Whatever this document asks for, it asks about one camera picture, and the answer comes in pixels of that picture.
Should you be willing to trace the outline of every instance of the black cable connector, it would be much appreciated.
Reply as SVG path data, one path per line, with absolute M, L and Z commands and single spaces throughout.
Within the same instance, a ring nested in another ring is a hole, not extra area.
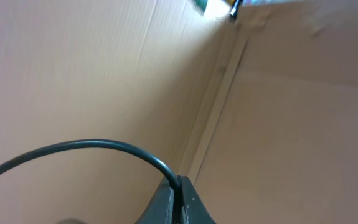
M 180 183 L 173 173 L 173 171 L 157 157 L 148 153 L 138 147 L 132 146 L 130 144 L 112 141 L 112 140 L 103 140 L 103 139 L 85 139 L 77 141 L 68 141 L 58 144 L 53 144 L 51 146 L 42 147 L 40 149 L 33 150 L 31 152 L 24 153 L 20 156 L 17 156 L 10 161 L 7 161 L 0 165 L 0 175 L 5 171 L 12 169 L 20 164 L 23 164 L 29 160 L 33 160 L 42 156 L 50 155 L 56 152 L 62 152 L 72 149 L 85 149 L 85 148 L 105 148 L 105 149 L 116 149 L 128 154 L 134 155 L 161 171 L 166 179 L 169 181 L 173 190 L 179 191 Z

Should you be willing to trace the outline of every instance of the green object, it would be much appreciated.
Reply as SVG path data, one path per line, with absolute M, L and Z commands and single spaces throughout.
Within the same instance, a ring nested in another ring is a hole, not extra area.
M 195 5 L 202 10 L 202 12 L 205 12 L 206 5 L 208 4 L 208 0 L 194 0 Z

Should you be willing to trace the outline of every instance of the black wire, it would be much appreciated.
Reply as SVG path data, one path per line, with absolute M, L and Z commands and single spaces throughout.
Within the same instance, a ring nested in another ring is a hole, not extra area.
M 165 165 L 161 160 L 157 157 L 148 153 L 142 149 L 139 149 L 130 144 L 112 141 L 112 140 L 103 140 L 103 139 L 85 139 L 85 140 L 77 140 L 77 141 L 68 141 L 62 142 L 58 144 L 53 144 L 51 146 L 42 147 L 40 149 L 35 149 L 31 152 L 24 153 L 20 156 L 17 156 L 3 164 L 0 165 L 0 175 L 5 171 L 12 169 L 19 164 L 23 164 L 29 160 L 36 159 L 42 156 L 50 155 L 56 152 L 62 152 L 72 149 L 84 149 L 84 148 L 107 148 L 107 149 L 116 149 L 122 152 L 127 152 L 132 154 L 146 162 L 149 162 L 159 171 L 161 171 L 166 179 L 169 181 L 171 187 L 176 191 L 180 188 L 180 183 L 177 177 L 174 175 L 173 171 Z

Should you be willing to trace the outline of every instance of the tan wall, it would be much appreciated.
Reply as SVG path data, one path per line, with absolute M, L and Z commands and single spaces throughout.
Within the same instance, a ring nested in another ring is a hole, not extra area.
M 177 169 L 221 26 L 186 0 L 0 0 L 0 164 L 48 144 L 105 138 Z M 133 223 L 161 178 L 120 152 L 47 156 L 0 176 L 0 223 Z
M 195 185 L 217 223 L 358 223 L 358 23 L 303 12 L 250 34 Z

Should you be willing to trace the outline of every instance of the curved black cable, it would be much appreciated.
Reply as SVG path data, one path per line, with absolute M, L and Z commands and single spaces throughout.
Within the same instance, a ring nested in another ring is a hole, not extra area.
M 142 149 L 139 149 L 130 144 L 112 141 L 112 140 L 103 140 L 103 139 L 85 139 L 85 140 L 77 140 L 77 141 L 68 141 L 62 142 L 58 144 L 53 144 L 51 146 L 42 147 L 40 149 L 35 149 L 31 152 L 24 153 L 20 156 L 17 156 L 3 164 L 0 165 L 0 175 L 5 171 L 12 169 L 19 164 L 23 164 L 29 160 L 36 159 L 42 156 L 50 155 L 56 152 L 67 151 L 71 149 L 84 149 L 84 148 L 107 148 L 107 149 L 116 149 L 122 152 L 127 152 L 132 154 L 148 163 L 153 165 L 159 171 L 161 171 L 166 179 L 169 181 L 171 187 L 176 191 L 180 188 L 180 183 L 177 177 L 174 175 L 173 171 L 165 165 L 161 160 L 157 157 L 148 153 Z

